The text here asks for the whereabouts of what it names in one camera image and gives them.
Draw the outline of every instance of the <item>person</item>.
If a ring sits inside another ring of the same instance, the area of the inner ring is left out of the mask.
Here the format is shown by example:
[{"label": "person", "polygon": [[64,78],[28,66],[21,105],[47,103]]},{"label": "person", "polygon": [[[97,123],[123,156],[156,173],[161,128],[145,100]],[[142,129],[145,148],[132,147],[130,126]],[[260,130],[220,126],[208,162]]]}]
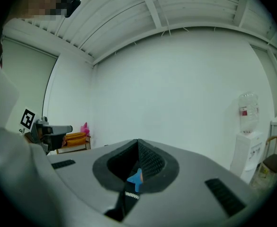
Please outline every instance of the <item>person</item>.
[{"label": "person", "polygon": [[[14,18],[35,18],[35,17],[46,17],[50,15],[57,15],[61,13],[61,10],[66,7],[68,0],[17,0],[11,6],[3,26],[0,30],[0,67],[3,67],[2,61],[2,30],[3,27]],[[42,140],[42,133],[38,133],[39,138]],[[32,141],[25,136],[28,143]],[[62,146],[66,144],[66,137],[64,136]]]}]

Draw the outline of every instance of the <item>water bottle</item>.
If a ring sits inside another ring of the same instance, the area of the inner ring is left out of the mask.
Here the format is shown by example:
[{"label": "water bottle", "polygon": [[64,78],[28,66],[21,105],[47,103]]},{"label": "water bottle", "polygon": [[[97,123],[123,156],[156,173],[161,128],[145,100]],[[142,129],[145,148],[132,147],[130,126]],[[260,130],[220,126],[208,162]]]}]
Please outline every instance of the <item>water bottle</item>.
[{"label": "water bottle", "polygon": [[251,133],[259,123],[258,96],[247,92],[239,96],[241,132]]}]

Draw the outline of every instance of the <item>ceiling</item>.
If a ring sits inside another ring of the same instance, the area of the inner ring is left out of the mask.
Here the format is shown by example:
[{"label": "ceiling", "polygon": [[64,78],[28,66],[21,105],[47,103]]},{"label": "ceiling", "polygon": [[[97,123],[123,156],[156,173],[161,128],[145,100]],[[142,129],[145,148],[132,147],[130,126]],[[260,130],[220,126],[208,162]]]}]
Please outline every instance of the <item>ceiling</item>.
[{"label": "ceiling", "polygon": [[139,39],[192,26],[235,29],[277,47],[277,26],[258,0],[81,0],[70,18],[23,20],[89,54],[94,64]]}]

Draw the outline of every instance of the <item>white water cooler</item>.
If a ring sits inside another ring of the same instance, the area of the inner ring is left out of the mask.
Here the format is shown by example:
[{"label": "white water cooler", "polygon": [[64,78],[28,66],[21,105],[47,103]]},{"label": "white water cooler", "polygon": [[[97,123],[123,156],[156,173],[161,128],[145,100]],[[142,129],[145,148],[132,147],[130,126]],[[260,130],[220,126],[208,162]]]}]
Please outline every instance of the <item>white water cooler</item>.
[{"label": "white water cooler", "polygon": [[230,171],[249,184],[263,154],[264,147],[264,136],[261,132],[237,134]]}]

